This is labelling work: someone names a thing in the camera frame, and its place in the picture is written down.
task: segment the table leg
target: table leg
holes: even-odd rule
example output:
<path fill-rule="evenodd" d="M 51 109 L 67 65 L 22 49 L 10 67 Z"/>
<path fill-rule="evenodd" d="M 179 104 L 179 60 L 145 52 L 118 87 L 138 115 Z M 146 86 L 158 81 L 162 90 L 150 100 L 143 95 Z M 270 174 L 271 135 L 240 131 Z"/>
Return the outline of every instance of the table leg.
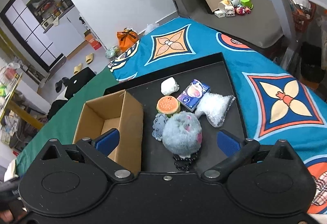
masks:
<path fill-rule="evenodd" d="M 33 127 L 37 129 L 41 129 L 43 127 L 43 123 L 39 122 L 32 115 L 28 114 L 25 110 L 19 107 L 15 102 L 10 100 L 8 102 L 7 108 L 15 112 L 19 117 L 21 117 L 25 122 L 29 123 Z"/>
<path fill-rule="evenodd" d="M 281 67 L 288 69 L 292 62 L 294 54 L 298 51 L 299 44 L 296 39 L 295 27 L 293 22 L 292 10 L 288 0 L 271 0 L 279 18 L 283 34 L 287 39 L 287 50 L 281 62 Z"/>

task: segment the floor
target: floor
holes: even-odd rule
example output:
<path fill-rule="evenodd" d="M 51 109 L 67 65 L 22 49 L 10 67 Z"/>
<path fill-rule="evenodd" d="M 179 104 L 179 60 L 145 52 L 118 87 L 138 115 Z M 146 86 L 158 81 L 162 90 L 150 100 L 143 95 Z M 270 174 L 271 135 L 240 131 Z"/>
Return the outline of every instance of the floor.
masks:
<path fill-rule="evenodd" d="M 55 91 L 55 83 L 63 77 L 71 78 L 74 74 L 74 67 L 79 63 L 83 64 L 83 68 L 90 67 L 96 74 L 101 72 L 108 64 L 108 59 L 105 57 L 105 49 L 103 47 L 94 50 L 90 44 L 87 44 L 81 49 L 73 58 L 67 60 L 66 63 L 45 83 L 41 90 L 41 97 L 47 100 L 50 104 L 55 101 L 56 97 L 60 94 Z M 94 60 L 87 65 L 85 56 L 94 53 Z"/>

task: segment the blue and purple box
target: blue and purple box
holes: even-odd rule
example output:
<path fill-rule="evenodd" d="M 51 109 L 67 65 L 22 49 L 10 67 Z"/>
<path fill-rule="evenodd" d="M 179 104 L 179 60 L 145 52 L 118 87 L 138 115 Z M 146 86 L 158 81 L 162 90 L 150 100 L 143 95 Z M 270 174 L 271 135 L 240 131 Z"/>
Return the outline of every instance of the blue and purple box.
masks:
<path fill-rule="evenodd" d="M 178 96 L 177 100 L 189 111 L 193 112 L 202 96 L 210 92 L 210 86 L 194 79 L 192 83 Z"/>

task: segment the green cloth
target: green cloth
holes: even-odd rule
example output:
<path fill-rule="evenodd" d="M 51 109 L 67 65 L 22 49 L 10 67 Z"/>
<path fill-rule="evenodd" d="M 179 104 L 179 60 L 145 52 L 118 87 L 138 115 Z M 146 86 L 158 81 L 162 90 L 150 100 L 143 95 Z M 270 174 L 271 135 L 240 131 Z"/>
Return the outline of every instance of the green cloth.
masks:
<path fill-rule="evenodd" d="M 116 84 L 117 81 L 108 67 L 106 67 L 82 87 L 19 154 L 16 160 L 16 174 L 21 176 L 27 171 L 34 158 L 49 139 L 57 138 L 61 144 L 71 144 L 84 103 L 102 96 L 106 88 Z"/>

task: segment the patterned fabric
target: patterned fabric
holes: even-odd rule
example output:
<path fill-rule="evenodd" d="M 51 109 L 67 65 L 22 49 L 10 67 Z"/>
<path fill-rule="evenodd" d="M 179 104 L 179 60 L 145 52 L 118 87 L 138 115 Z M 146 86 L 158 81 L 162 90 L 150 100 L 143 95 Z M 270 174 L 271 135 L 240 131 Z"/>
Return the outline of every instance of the patterned fabric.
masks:
<path fill-rule="evenodd" d="M 262 144 L 287 139 L 316 181 L 309 213 L 327 213 L 327 104 L 272 61 L 220 32 L 177 18 L 109 67 L 125 81 L 217 52 L 231 72 L 247 135 Z"/>

